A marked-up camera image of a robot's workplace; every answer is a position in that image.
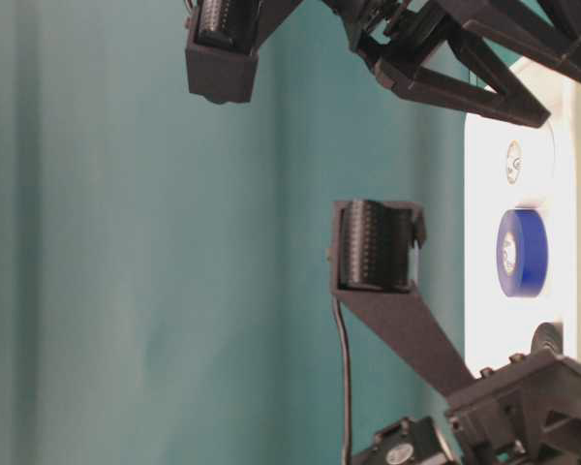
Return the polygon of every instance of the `small tape roll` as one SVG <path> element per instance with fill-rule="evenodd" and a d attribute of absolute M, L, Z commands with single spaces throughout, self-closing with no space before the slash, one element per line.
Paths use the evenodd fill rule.
<path fill-rule="evenodd" d="M 542 291 L 548 265 L 548 245 L 542 218 L 535 210 L 509 210 L 497 237 L 497 271 L 508 297 L 536 297 Z"/>
<path fill-rule="evenodd" d="M 555 142 L 551 127 L 515 128 L 504 146 L 505 194 L 517 208 L 538 208 L 553 186 Z"/>

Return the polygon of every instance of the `teal backdrop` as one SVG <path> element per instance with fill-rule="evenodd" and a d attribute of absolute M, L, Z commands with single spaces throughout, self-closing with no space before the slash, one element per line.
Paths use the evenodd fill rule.
<path fill-rule="evenodd" d="M 253 103 L 212 106 L 186 90 L 184 16 L 0 0 L 0 465 L 336 463 L 334 200 L 425 205 L 420 287 L 463 350 L 463 116 L 379 88 L 314 0 Z M 356 447 L 438 415 L 349 325 Z"/>

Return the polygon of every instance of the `electrical wire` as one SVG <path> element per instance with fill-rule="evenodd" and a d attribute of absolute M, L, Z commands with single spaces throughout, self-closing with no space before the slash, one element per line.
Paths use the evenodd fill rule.
<path fill-rule="evenodd" d="M 351 465 L 352 458 L 352 386 L 351 386 L 351 354 L 349 351 L 349 336 L 342 316 L 342 308 L 337 298 L 332 300 L 333 317 L 338 327 L 340 347 L 342 349 L 342 373 L 344 385 L 344 437 L 342 442 L 342 465 Z"/>

